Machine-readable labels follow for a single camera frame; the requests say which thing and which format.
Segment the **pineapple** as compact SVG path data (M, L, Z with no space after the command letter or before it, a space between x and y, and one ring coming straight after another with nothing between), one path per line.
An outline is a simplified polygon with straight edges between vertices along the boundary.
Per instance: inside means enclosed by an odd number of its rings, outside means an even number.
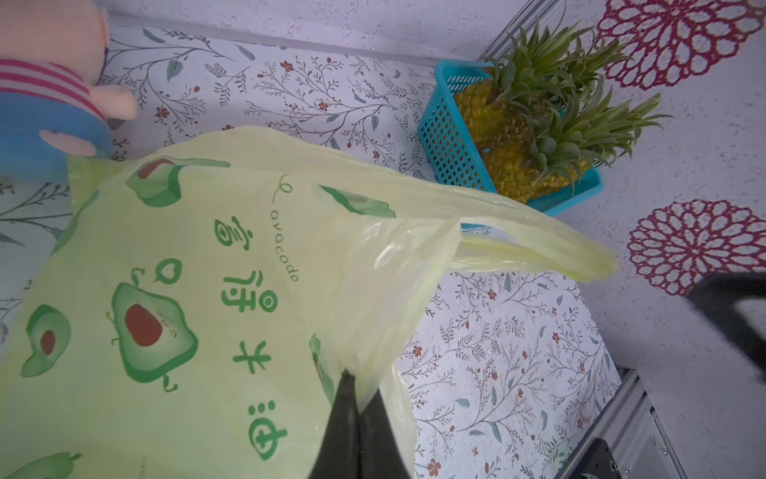
M490 61L490 77L455 94L454 101L475 146L485 148L526 121L566 110L572 97L594 90L602 69L622 59L620 42L598 39L592 27L537 26L522 30L509 53Z
M588 93L513 110L508 128L483 149L482 160L497 193L526 204L630 158L642 132L660 125L660 104L659 94L638 105L616 103L598 78Z

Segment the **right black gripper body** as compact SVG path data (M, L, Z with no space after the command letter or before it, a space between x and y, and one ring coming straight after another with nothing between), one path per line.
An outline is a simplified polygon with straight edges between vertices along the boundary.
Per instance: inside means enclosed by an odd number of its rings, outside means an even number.
M765 273L714 273L686 295L723 336L765 376L765 338L736 309L740 301L764 301Z

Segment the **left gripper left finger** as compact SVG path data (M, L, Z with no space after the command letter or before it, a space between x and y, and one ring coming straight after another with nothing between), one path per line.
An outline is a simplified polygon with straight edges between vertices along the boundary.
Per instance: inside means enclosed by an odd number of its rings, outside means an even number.
M355 377L341 374L323 441L309 479L360 477L359 412Z

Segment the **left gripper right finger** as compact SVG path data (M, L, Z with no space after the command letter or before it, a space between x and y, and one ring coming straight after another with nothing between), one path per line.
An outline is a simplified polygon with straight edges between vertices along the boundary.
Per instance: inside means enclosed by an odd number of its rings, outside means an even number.
M359 416L358 477L410 479L380 391Z

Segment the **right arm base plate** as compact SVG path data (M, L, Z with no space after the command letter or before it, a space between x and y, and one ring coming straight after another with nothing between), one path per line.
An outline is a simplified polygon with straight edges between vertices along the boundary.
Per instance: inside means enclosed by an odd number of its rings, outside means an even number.
M574 466L568 479L622 479L620 467L612 455L612 449L601 438L594 439L590 447Z

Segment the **avocado print green plastic bag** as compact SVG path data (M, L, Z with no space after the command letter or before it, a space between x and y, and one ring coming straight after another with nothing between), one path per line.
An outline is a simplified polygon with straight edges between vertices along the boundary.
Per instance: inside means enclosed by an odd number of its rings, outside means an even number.
M395 364L442 277L618 268L525 205L267 128L67 172L73 219L5 345L5 478L308 478L345 370L411 476Z

